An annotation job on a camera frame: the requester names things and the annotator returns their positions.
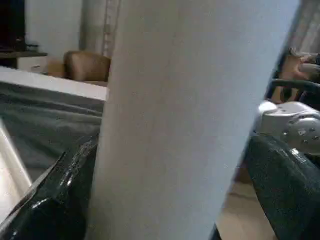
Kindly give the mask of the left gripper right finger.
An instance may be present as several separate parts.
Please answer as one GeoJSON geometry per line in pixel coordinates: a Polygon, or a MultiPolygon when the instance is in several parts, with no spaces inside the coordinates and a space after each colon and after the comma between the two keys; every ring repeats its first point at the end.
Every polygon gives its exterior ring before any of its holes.
{"type": "Polygon", "coordinates": [[[320,169],[296,148],[253,133],[244,163],[279,240],[320,238],[320,169]]]}

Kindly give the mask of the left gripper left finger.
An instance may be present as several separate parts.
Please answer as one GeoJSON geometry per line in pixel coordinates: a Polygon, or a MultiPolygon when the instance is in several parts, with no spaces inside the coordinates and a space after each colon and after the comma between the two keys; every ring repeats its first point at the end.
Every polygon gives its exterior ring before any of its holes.
{"type": "Polygon", "coordinates": [[[2,240],[83,240],[99,135],[84,136],[39,177],[0,224],[2,240]]]}

